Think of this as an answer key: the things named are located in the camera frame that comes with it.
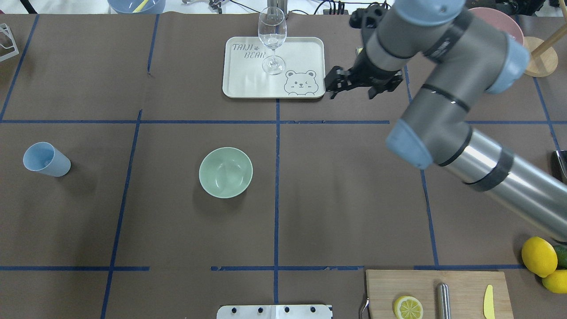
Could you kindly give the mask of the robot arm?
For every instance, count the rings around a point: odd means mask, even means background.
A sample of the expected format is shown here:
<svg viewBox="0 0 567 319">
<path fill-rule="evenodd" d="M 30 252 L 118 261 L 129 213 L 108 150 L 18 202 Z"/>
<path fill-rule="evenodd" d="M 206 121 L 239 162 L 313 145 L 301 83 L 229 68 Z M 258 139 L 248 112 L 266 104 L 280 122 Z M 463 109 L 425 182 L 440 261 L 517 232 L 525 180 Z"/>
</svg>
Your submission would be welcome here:
<svg viewBox="0 0 567 319">
<path fill-rule="evenodd" d="M 465 122 L 484 93 L 501 93 L 525 71 L 530 53 L 466 9 L 463 0 L 397 0 L 352 13 L 363 48 L 354 65 L 335 66 L 325 89 L 394 91 L 421 53 L 436 67 L 387 137 L 390 151 L 417 169 L 436 164 L 524 220 L 565 242 L 566 185 Z"/>
</svg>

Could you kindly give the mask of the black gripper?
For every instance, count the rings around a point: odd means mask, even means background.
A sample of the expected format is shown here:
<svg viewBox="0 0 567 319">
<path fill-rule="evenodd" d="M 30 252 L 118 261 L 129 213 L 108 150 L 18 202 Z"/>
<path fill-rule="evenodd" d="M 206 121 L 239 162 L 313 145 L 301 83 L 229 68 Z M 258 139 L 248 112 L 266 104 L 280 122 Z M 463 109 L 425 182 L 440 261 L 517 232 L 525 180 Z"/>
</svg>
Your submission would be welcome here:
<svg viewBox="0 0 567 319">
<path fill-rule="evenodd" d="M 330 92 L 330 99 L 335 99 L 338 93 L 359 87 L 368 87 L 368 98 L 374 99 L 384 92 L 393 92 L 403 81 L 401 70 L 388 71 L 379 69 L 372 63 L 363 49 L 365 62 L 359 72 L 352 71 L 352 67 L 345 70 L 343 67 L 334 66 L 325 76 L 325 89 Z"/>
</svg>

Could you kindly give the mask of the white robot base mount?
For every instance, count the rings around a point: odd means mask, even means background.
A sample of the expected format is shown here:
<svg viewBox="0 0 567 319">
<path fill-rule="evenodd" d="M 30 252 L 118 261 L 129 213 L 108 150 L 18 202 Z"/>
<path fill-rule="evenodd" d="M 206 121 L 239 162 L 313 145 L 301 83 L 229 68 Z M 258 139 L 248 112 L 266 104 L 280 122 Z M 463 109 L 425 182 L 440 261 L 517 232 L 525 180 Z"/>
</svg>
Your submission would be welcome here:
<svg viewBox="0 0 567 319">
<path fill-rule="evenodd" d="M 332 319 L 330 305 L 225 305 L 218 309 L 217 319 Z"/>
</svg>

